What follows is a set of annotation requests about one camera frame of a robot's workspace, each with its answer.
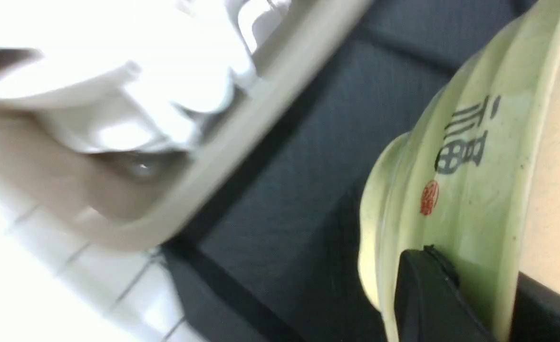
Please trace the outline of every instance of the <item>dark gray surface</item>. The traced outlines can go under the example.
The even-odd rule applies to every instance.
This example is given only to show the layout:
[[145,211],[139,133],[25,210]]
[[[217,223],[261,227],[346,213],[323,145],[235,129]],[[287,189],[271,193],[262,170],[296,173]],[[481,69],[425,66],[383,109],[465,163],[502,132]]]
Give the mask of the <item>dark gray surface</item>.
[[[383,340],[357,277],[363,177],[513,8],[376,2],[232,179],[164,246],[189,322],[211,342]],[[195,288],[207,288],[202,304]]]
[[560,295],[519,275],[511,342],[560,342]]

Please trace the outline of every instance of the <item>white tile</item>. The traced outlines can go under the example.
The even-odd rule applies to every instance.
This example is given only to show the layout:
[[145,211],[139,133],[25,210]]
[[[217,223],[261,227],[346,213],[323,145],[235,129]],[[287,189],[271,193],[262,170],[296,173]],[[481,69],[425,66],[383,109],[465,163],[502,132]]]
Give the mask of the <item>white tile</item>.
[[14,221],[35,206],[34,199],[0,176],[0,212]]
[[147,265],[143,253],[90,246],[61,273],[60,279],[100,314],[111,309]]
[[181,324],[168,338],[167,342],[208,342],[187,322]]
[[151,264],[108,318],[135,335],[161,339],[182,316],[183,308],[168,271]]
[[87,244],[47,210],[37,209],[11,231],[14,240],[35,256],[52,273],[61,270],[69,258]]
[[0,341],[23,340],[140,342],[100,317],[39,260],[8,241],[0,245]]

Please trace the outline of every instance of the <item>ceramic bowl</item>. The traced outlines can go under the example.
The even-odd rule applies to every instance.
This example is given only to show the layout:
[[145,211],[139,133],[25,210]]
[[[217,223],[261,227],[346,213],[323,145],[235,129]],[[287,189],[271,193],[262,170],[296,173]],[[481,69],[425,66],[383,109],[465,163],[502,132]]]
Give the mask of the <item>ceramic bowl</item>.
[[358,266],[390,342],[400,253],[424,245],[451,260],[469,304],[508,339],[525,227],[560,219],[558,156],[560,0],[548,0],[470,58],[371,171]]

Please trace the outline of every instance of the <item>beige plastic tray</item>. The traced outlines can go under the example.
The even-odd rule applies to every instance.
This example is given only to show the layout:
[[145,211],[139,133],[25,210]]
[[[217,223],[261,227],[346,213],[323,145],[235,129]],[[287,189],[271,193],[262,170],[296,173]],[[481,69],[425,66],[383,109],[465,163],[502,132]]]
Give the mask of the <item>beige plastic tray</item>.
[[370,0],[294,0],[258,52],[266,84],[239,97],[190,158],[139,181],[101,158],[65,149],[28,113],[0,110],[0,175],[77,234],[117,249],[153,247],[178,233],[317,73]]

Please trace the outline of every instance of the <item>black calligraphy character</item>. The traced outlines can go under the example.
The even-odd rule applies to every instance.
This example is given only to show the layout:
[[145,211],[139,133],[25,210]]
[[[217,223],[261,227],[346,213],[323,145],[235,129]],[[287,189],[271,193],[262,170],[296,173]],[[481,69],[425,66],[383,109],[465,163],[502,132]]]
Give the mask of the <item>black calligraphy character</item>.
[[486,141],[487,131],[482,137],[470,141],[456,139],[446,143],[436,156],[434,169],[441,175],[451,175],[464,162],[474,162],[478,166],[483,158]]
[[[495,117],[500,106],[500,100],[502,96],[498,96],[493,101],[491,106],[491,119]],[[445,139],[450,136],[459,135],[467,130],[481,125],[483,122],[483,117],[485,111],[487,110],[487,104],[489,103],[489,96],[487,95],[483,101],[483,104],[475,104],[464,110],[456,111],[451,115],[452,121],[447,126],[445,126]]]

